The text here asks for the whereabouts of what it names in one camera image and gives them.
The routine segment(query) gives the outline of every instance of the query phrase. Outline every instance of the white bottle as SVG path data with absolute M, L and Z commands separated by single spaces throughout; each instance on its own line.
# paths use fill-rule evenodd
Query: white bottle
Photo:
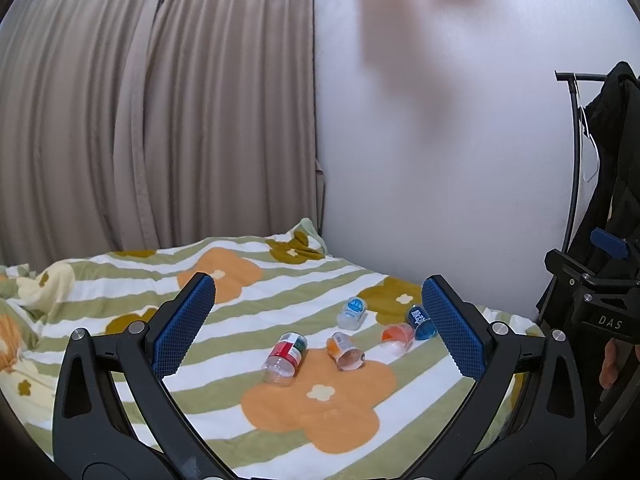
M 362 298 L 354 296 L 349 298 L 342 306 L 335 321 L 343 330 L 357 330 L 364 321 L 366 311 L 367 302 Z

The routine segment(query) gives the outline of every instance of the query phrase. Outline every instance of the white wall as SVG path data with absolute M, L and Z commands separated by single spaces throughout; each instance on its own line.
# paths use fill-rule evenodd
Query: white wall
M 316 0 L 329 250 L 533 316 L 571 191 L 554 70 L 637 73 L 638 45 L 626 0 Z

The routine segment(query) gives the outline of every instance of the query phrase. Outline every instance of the bed sheet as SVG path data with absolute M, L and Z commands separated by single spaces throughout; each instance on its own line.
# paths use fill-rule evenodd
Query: bed sheet
M 56 379 L 71 331 L 121 332 L 148 320 L 196 271 L 216 282 L 216 304 L 178 372 L 164 384 L 214 452 L 244 478 L 394 478 L 444 428 L 472 386 L 439 337 L 397 358 L 380 346 L 385 324 L 420 303 L 420 286 L 328 254 L 312 223 L 269 238 L 207 238 L 186 247 L 57 262 L 35 275 L 0 267 L 0 388 L 51 456 Z M 347 298 L 369 312 L 353 341 L 366 365 L 339 372 L 325 351 Z M 489 321 L 541 335 L 530 320 L 479 307 Z M 294 383 L 261 382 L 284 332 L 308 354 Z M 142 442 L 156 446 L 123 377 L 116 387 Z M 511 413 L 515 376 L 481 447 Z

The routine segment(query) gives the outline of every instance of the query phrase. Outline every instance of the orange object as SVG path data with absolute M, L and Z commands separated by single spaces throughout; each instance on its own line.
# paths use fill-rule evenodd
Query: orange object
M 321 452 L 340 454 L 379 434 L 375 408 L 397 388 L 389 365 L 369 361 L 353 372 L 342 372 L 325 348 L 311 348 L 291 386 L 258 383 L 244 393 L 240 405 L 259 430 L 299 431 Z
M 340 370 L 356 370 L 364 364 L 364 352 L 343 332 L 336 332 L 326 340 L 326 352 Z
M 395 352 L 404 354 L 414 341 L 414 329 L 408 323 L 389 325 L 382 333 L 382 342 L 386 343 Z

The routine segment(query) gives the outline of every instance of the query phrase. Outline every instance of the black metal rack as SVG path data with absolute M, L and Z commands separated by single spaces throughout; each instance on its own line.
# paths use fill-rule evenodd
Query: black metal rack
M 564 229 L 564 238 L 562 239 L 562 254 L 567 254 L 569 243 L 571 242 L 571 233 L 574 230 L 575 211 L 578 206 L 578 188 L 580 187 L 580 109 L 578 107 L 578 81 L 605 82 L 606 75 L 603 74 L 580 74 L 573 72 L 556 72 L 556 81 L 565 81 L 569 86 L 569 96 L 571 98 L 571 112 L 574 118 L 574 174 L 571 188 L 571 202 L 569 202 L 569 216 Z M 537 324 L 541 324 L 545 317 L 546 310 L 549 306 L 558 279 L 554 276 L 551 284 L 546 292 L 545 301 L 540 308 Z

